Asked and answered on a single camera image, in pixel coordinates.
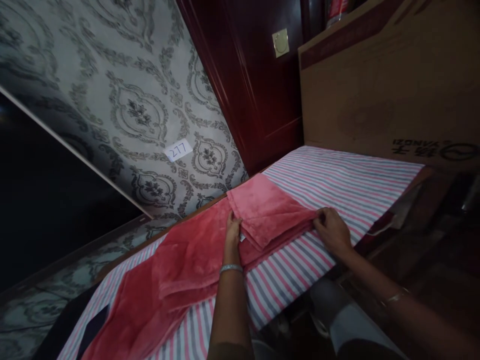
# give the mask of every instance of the damask pattern wallpaper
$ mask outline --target damask pattern wallpaper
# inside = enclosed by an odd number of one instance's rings
[[[0,84],[155,217],[2,310],[23,359],[103,265],[247,173],[175,0],[0,0]]]

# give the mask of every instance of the mattress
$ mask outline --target mattress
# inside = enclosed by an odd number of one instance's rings
[[[357,244],[402,195],[423,165],[302,146],[263,173],[309,209],[333,207]],[[128,258],[102,281],[63,347],[74,359],[87,323],[112,304],[123,275],[153,255],[166,235]],[[335,265],[315,230],[305,232],[246,274],[251,326],[260,330]],[[180,327],[151,359],[205,359],[215,298],[192,306]]]

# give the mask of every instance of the bracelet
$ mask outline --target bracelet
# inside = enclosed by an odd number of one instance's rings
[[[241,273],[244,272],[244,269],[240,265],[228,264],[228,265],[223,265],[220,268],[220,274],[223,273],[224,271],[227,271],[227,270],[237,270]]]
[[[402,289],[403,289],[403,291],[401,291],[401,292],[399,292],[398,294],[395,294],[395,295],[393,295],[392,297],[390,297],[390,298],[386,301],[386,303],[383,302],[383,301],[380,301],[381,304],[386,308],[389,303],[397,302],[398,300],[400,300],[400,298],[401,298],[402,296],[405,296],[405,295],[410,294],[410,291],[408,291],[406,288],[403,287]]]

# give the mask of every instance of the folded blanket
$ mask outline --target folded blanket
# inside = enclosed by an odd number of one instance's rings
[[[174,226],[155,254],[128,271],[108,320],[83,359],[144,359],[162,346],[189,307],[217,293],[229,212],[242,218],[245,271],[312,228],[315,212],[263,174]]]

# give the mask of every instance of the sticker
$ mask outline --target sticker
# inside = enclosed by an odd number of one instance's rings
[[[193,151],[187,139],[183,138],[180,141],[177,141],[173,145],[167,147],[163,153],[168,157],[168,159],[173,163],[180,158],[183,158],[185,155],[190,154]]]

